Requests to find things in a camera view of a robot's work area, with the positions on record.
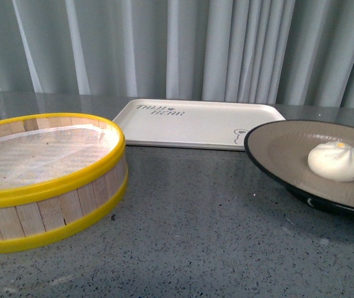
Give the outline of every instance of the black plate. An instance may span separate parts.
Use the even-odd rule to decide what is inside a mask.
[[[252,129],[244,146],[262,171],[310,206],[354,213],[354,181],[331,181],[308,166],[309,152],[331,141],[354,147],[354,127],[308,120],[270,122]]]

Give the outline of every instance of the steamer basket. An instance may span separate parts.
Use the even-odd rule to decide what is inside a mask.
[[[21,135],[40,135],[47,131],[57,131],[59,135],[70,137],[79,129],[84,132],[85,129],[90,130],[91,134],[100,133],[98,142],[102,142],[105,135],[113,144],[109,146],[109,152],[105,147],[104,155],[98,160],[39,183],[19,185],[19,178],[13,181],[0,173],[0,179],[4,178],[6,184],[17,183],[16,187],[0,187],[0,253],[28,250],[74,235],[104,217],[124,195],[128,176],[125,137],[120,128],[107,119],[66,113],[6,119],[0,121],[0,140],[3,142],[10,138],[17,142]],[[68,155],[68,152],[62,153],[63,143],[67,142],[60,142],[59,147],[55,147],[55,154],[62,157]],[[24,146],[21,150],[26,153],[28,148]],[[79,154],[90,158],[91,150],[91,147],[77,150],[71,160],[79,162]],[[57,167],[62,168],[62,162],[60,160]],[[39,171],[32,170],[32,176],[36,178]]]

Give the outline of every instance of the white tray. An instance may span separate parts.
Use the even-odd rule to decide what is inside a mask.
[[[261,104],[135,99],[113,121],[127,145],[244,150],[249,130],[277,120],[285,118]]]

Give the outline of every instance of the curtain fold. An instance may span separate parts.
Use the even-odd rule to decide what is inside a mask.
[[[0,0],[0,91],[354,107],[354,1]]]

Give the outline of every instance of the table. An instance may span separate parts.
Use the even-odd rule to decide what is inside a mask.
[[[0,119],[132,97],[0,92]],[[274,105],[354,126],[354,109]],[[354,216],[303,204],[244,152],[127,147],[129,185],[104,219],[0,255],[0,297],[354,297]]]

